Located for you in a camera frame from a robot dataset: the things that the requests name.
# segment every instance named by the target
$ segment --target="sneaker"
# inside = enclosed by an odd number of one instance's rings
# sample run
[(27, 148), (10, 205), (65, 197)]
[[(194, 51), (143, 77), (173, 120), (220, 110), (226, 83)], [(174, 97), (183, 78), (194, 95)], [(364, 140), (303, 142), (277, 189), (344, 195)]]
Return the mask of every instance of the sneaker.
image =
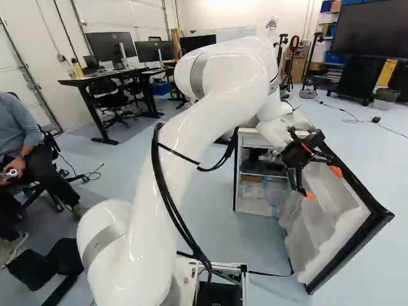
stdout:
[(0, 246), (0, 269), (11, 263), (17, 256), (18, 250), (28, 240), (28, 233), (19, 232), (19, 237), (13, 241), (3, 240)]
[(85, 207), (83, 204), (81, 203), (76, 204), (72, 210), (74, 219), (79, 221), (88, 210), (89, 208)]

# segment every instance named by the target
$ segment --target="black screen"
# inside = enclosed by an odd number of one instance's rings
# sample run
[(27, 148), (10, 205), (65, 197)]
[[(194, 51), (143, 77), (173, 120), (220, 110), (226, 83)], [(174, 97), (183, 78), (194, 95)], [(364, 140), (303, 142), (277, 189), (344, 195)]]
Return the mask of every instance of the black screen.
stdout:
[(330, 52), (408, 58), (408, 1), (343, 5)]
[(135, 47), (138, 52), (139, 62), (159, 61), (159, 49), (162, 60), (169, 61), (175, 58), (172, 41), (135, 41)]
[(217, 43), (217, 36), (215, 34), (180, 38), (180, 46), (183, 54), (201, 47), (213, 45), (214, 43)]
[(98, 61), (119, 61), (119, 43), (123, 43), (126, 57), (136, 56), (135, 46), (129, 32), (87, 33), (94, 56)]

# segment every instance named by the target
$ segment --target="gray shirt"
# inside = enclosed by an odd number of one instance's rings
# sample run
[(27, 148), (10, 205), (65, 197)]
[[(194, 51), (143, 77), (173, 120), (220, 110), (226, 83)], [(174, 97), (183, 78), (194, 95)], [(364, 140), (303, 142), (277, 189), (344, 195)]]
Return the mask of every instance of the gray shirt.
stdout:
[(5, 154), (17, 157), (23, 145), (36, 146), (42, 140), (36, 120), (23, 103), (0, 92), (0, 161)]

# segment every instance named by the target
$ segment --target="gray floor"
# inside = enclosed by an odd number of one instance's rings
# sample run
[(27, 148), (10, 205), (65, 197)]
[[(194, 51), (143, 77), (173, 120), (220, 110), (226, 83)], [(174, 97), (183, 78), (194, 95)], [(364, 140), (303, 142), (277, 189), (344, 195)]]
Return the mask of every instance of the gray floor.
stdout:
[[(396, 106), (389, 112), (364, 108), (350, 101), (319, 99), (337, 105), (355, 114), (360, 120), (374, 115), (381, 123), (408, 135), (408, 108)], [(293, 106), (301, 106), (315, 126), (323, 129), (328, 145), (352, 169), (374, 197), (397, 216), (371, 241), (346, 267), (314, 296), (307, 296), (296, 277), (278, 279), (251, 276), (250, 304), (282, 306), (345, 306), (345, 305), (406, 305), (406, 277), (408, 271), (408, 234), (405, 216), (406, 173), (408, 140), (381, 129), (372, 123), (347, 124), (346, 113), (319, 105), (315, 101), (301, 100), (297, 92), (292, 95)], [(150, 149), (152, 126), (146, 127), (128, 141), (114, 147), (91, 142), (88, 138), (64, 134), (58, 137), (64, 157), (77, 172), (89, 172), (101, 164), (103, 174), (99, 180), (86, 185), (76, 183), (84, 203), (93, 205), (105, 198), (132, 201), (140, 165)], [(204, 163), (213, 164), (225, 147), (214, 145), (205, 154)], [(68, 167), (63, 161), (59, 166)], [(245, 262), (252, 270), (287, 274), (288, 257), (281, 230), (273, 219), (232, 212), (233, 161), (212, 173), (197, 172), (183, 199), (182, 214), (196, 240), (211, 260)], [(31, 234), (27, 246), (47, 252), (60, 237), (74, 237), (76, 224), (69, 212), (54, 214), (44, 199), (30, 209), (22, 228)], [(180, 250), (187, 250), (179, 242)], [(0, 305), (41, 305), (56, 287), (60, 278), (35, 293), (11, 277), (6, 270), (0, 272)], [(82, 275), (75, 287), (61, 302), (62, 306), (85, 306), (91, 301), (91, 292)]]
[[(175, 109), (175, 107), (180, 102), (168, 101), (167, 100), (168, 97), (170, 96), (166, 95), (163, 97), (155, 98), (157, 109), (160, 112), (164, 113), (164, 116), (160, 118), (160, 121), (167, 121), (169, 118), (172, 118), (174, 115), (182, 111), (182, 109), (181, 110)], [(146, 129), (147, 127), (151, 126), (153, 123), (157, 122), (157, 119), (139, 117), (136, 120), (127, 119), (126, 122), (130, 124), (130, 127), (123, 126), (122, 124), (114, 124), (112, 127), (110, 127), (108, 129), (109, 137), (113, 140), (117, 140), (118, 142), (124, 143), (128, 141), (130, 138), (140, 133), (141, 131), (143, 131), (144, 129)], [(79, 126), (69, 131), (68, 133), (71, 135), (81, 136), (85, 138), (101, 137), (99, 130), (97, 129), (95, 123), (93, 122), (86, 123), (83, 126)]]

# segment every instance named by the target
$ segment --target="person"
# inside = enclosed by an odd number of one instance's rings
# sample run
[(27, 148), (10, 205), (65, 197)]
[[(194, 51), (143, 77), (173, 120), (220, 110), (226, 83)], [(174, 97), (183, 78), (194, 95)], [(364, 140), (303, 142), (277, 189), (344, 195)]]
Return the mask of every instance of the person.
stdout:
[(0, 92), (0, 170), (18, 171), (14, 182), (0, 180), (0, 268), (11, 262), (28, 234), (14, 229), (21, 204), (10, 188), (37, 181), (72, 208), (76, 219), (86, 212), (80, 196), (52, 165), (52, 149), (44, 145), (41, 131), (29, 110), (14, 95)]

